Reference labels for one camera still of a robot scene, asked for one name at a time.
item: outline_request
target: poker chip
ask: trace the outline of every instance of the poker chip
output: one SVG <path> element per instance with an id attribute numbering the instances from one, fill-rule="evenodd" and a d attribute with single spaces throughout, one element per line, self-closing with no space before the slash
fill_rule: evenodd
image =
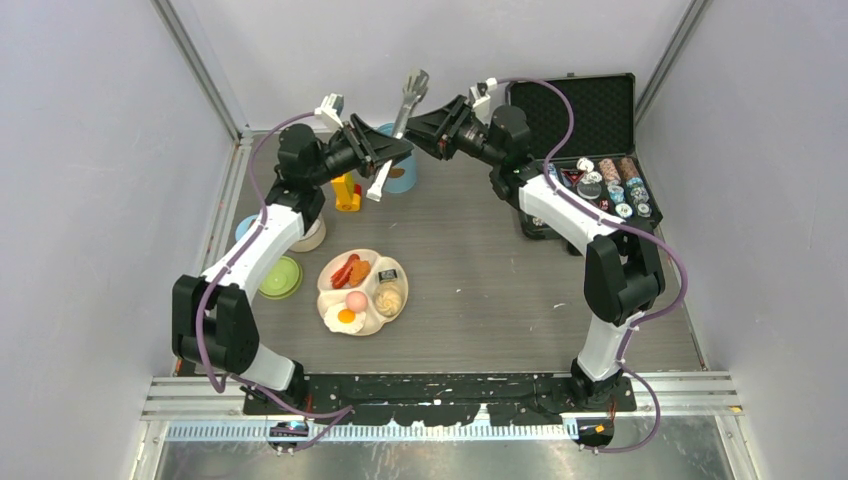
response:
<path id="1" fill-rule="evenodd" d="M 560 170 L 562 172 L 562 176 L 565 181 L 568 183 L 568 186 L 576 185 L 577 182 L 580 181 L 580 178 L 583 176 L 583 172 L 580 170 L 575 170 L 573 168 L 564 168 Z"/>
<path id="2" fill-rule="evenodd" d="M 580 179 L 583 183 L 601 183 L 604 177 L 598 172 L 588 172 Z"/>
<path id="3" fill-rule="evenodd" d="M 613 203 L 616 205 L 624 203 L 624 189 L 620 185 L 611 185 L 607 187 L 607 191 L 610 193 L 610 200 Z"/>
<path id="4" fill-rule="evenodd" d="M 591 172 L 595 169 L 595 162 L 589 160 L 586 157 L 577 160 L 577 170 L 581 172 Z"/>
<path id="5" fill-rule="evenodd" d="M 601 160 L 601 163 L 598 164 L 598 169 L 601 171 L 601 175 L 603 176 L 604 182 L 607 186 L 621 184 L 621 177 L 618 175 L 618 170 L 615 168 L 615 162 L 613 162 L 611 158 Z"/>
<path id="6" fill-rule="evenodd" d="M 629 182 L 631 179 L 634 178 L 638 178 L 640 182 L 642 181 L 642 179 L 639 177 L 639 169 L 636 168 L 636 164 L 633 163 L 632 158 L 622 158 L 621 162 L 619 163 L 619 166 L 621 168 L 621 175 L 624 178 L 625 183 Z"/>
<path id="7" fill-rule="evenodd" d="M 577 184 L 577 195 L 580 195 L 586 200 L 594 200 L 600 197 L 601 192 L 603 192 L 603 187 L 598 183 L 580 182 Z"/>
<path id="8" fill-rule="evenodd" d="M 621 218 L 630 218 L 633 216 L 633 209 L 626 203 L 621 203 L 615 206 L 615 213 Z"/>
<path id="9" fill-rule="evenodd" d="M 630 200 L 633 202 L 633 205 L 647 203 L 650 198 L 648 190 L 644 186 L 637 186 L 630 189 Z"/>
<path id="10" fill-rule="evenodd" d="M 633 177 L 630 180 L 627 180 L 626 182 L 624 182 L 624 184 L 627 185 L 630 188 L 644 187 L 645 186 L 645 182 L 643 182 L 640 177 Z"/>
<path id="11" fill-rule="evenodd" d="M 636 205 L 636 213 L 638 213 L 640 217 L 650 217 L 651 206 L 647 203 L 640 203 L 639 205 Z"/>

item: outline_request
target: white wall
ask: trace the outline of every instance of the white wall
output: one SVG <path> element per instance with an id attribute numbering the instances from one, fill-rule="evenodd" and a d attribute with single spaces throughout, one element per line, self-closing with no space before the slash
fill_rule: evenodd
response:
<path id="1" fill-rule="evenodd" d="M 329 92 L 345 95 L 345 118 L 392 121 L 413 67 L 430 74 L 422 112 L 491 76 L 633 72 L 641 92 L 689 1 L 174 3 L 230 109 L 267 129 Z"/>
<path id="2" fill-rule="evenodd" d="M 845 478 L 848 5 L 713 2 L 637 145 L 766 478 Z"/>
<path id="3" fill-rule="evenodd" d="M 148 0 L 0 3 L 0 478 L 126 478 L 230 150 Z"/>

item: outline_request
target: black case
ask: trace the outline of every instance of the black case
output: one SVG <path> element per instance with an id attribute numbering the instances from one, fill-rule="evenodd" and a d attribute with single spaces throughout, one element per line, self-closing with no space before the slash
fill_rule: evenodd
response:
<path id="1" fill-rule="evenodd" d="M 632 73 L 597 77 L 569 76 L 547 82 L 568 97 L 574 110 L 574 132 L 571 139 L 552 159 L 557 171 L 576 168 L 577 160 L 581 157 L 595 161 L 596 170 L 597 162 L 604 158 L 614 159 L 616 165 L 622 157 L 632 158 L 650 195 L 648 204 L 651 206 L 651 216 L 648 221 L 656 228 L 662 220 L 662 212 L 654 200 L 639 159 L 635 156 L 633 130 L 636 77 Z M 554 92 L 529 82 L 509 84 L 506 87 L 506 103 L 521 108 L 527 114 L 527 125 L 533 135 L 530 153 L 541 165 L 542 159 L 559 143 L 568 128 L 568 112 L 565 106 Z M 606 186 L 603 187 L 603 194 L 598 201 L 603 199 L 609 200 Z M 615 215 L 612 207 L 610 210 L 610 213 Z M 561 238 L 551 227 L 534 223 L 530 215 L 524 212 L 519 212 L 518 215 L 521 230 L 528 238 Z"/>

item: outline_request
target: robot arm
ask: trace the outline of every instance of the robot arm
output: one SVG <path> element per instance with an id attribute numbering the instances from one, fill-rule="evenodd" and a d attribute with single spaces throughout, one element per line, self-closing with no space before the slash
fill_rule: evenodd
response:
<path id="1" fill-rule="evenodd" d="M 316 115 L 336 123 L 340 98 L 325 100 Z M 327 143 L 312 128 L 292 125 L 280 134 L 277 179 L 265 199 L 264 223 L 255 222 L 236 245 L 200 277 L 174 285 L 172 350 L 201 363 L 195 318 L 204 308 L 203 338 L 212 366 L 263 385 L 294 403 L 305 395 L 303 367 L 262 345 L 250 304 L 276 261 L 308 231 L 324 205 L 321 185 L 352 170 L 372 175 L 412 151 L 407 142 L 380 134 L 352 115 Z M 208 303 L 209 279 L 220 278 Z"/>
<path id="2" fill-rule="evenodd" d="M 448 160 L 460 150 L 491 165 L 489 179 L 498 198 L 542 219 L 586 258 L 583 293 L 592 319 L 583 350 L 572 362 L 569 388 L 578 405 L 602 405 L 621 375 L 617 352 L 630 323 L 665 289 L 657 247 L 602 223 L 625 221 L 594 209 L 571 191 L 563 189 L 572 201 L 554 192 L 528 153 L 524 112 L 500 106 L 486 126 L 475 114 L 479 103 L 477 95 L 473 102 L 460 95 L 436 111 L 410 118 L 405 138 L 438 159 Z M 596 210 L 596 216 L 575 204 Z M 626 223 L 652 231 L 644 219 Z"/>

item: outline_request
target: yellow toy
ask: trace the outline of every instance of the yellow toy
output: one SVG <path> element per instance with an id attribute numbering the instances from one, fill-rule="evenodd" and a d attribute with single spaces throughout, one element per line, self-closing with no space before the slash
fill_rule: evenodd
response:
<path id="1" fill-rule="evenodd" d="M 336 210 L 340 212 L 358 212 L 362 206 L 362 187 L 353 183 L 350 172 L 330 181 L 336 192 Z"/>

